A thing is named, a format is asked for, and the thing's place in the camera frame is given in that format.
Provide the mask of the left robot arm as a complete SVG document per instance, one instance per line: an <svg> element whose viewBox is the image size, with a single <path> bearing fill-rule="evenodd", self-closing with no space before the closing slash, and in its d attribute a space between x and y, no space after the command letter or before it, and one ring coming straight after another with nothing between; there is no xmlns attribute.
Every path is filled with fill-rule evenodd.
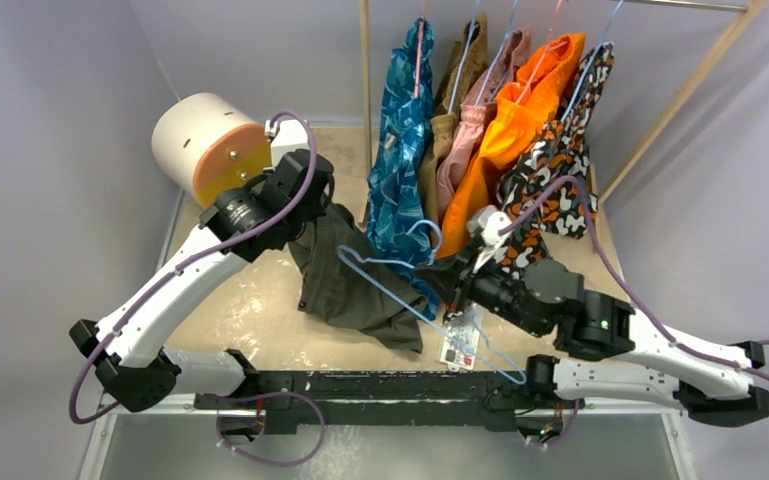
<svg viewBox="0 0 769 480"><path fill-rule="evenodd" d="M179 250L131 299L100 321L79 320L69 335L103 389L130 412L169 395L213 394L232 408L257 399L254 368L236 350L168 346L172 333L215 289L267 250L279 251L324 214L334 167L306 149L286 153L244 185L220 193Z"/></svg>

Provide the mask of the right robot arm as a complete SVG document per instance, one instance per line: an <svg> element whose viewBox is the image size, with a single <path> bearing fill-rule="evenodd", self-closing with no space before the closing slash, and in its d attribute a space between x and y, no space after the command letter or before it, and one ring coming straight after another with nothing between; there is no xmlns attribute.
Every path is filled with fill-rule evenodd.
<svg viewBox="0 0 769 480"><path fill-rule="evenodd" d="M497 265L479 269L453 256L414 270L446 303L473 303L534 337L554 335L561 357L533 355L521 381L536 407L588 398L647 402L685 411L716 427L741 427L769 417L769 391L747 367L763 363L753 342L702 342L730 365L682 351L628 302L589 290L581 274L554 260L526 267L516 279Z"/></svg>

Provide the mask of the olive green shorts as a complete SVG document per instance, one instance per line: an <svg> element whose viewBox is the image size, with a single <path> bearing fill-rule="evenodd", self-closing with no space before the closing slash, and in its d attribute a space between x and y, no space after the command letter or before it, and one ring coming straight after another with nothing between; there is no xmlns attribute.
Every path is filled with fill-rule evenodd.
<svg viewBox="0 0 769 480"><path fill-rule="evenodd" d="M298 309L332 327L369 335L388 349L422 352L416 315L342 262L337 252L342 245L361 257L374 255L352 213L341 204L329 205L288 244L302 276Z"/></svg>

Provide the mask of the light blue hanger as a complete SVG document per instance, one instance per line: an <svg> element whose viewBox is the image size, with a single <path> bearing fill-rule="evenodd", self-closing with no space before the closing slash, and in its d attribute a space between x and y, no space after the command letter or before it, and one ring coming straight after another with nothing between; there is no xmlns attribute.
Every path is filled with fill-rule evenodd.
<svg viewBox="0 0 769 480"><path fill-rule="evenodd" d="M369 256L362 257L355 249L347 245L338 245L336 247L336 253L337 253L338 259L342 263L347 265L351 270L353 270L355 273L360 275L363 279L365 279L368 283L370 283L380 292L384 293L391 300L395 301L400 306L406 308L410 313L414 314L419 320L421 320L428 326L432 327L435 331L440 333L441 336L443 337L443 333L444 333L443 326L436 324L434 320L426 317L421 311L411 306L408 302L403 300L400 296L396 295L391 289L389 289L388 287L383 285L381 282L376 280L373 276L371 276L362 268L362 265L365 265L365 264L398 265L406 268L412 268L413 264L410 264L401 260L380 259L380 258L373 258ZM482 356L479 353L478 349L476 353L477 360L489 366L492 371L501 375L505 379L511 381L515 385L524 386L526 384L526 381L528 380L528 375L526 374L525 370L522 367L519 367L507 354L493 349L489 336L484 332L482 328L481 328L480 338L484 341L485 346L488 348L488 350L491 353L498 355L507 361L508 365L511 367L511 370L514 373L516 373L516 376L514 376L508 370L503 369L500 366L496 365L493 361L486 358L485 356Z"/></svg>

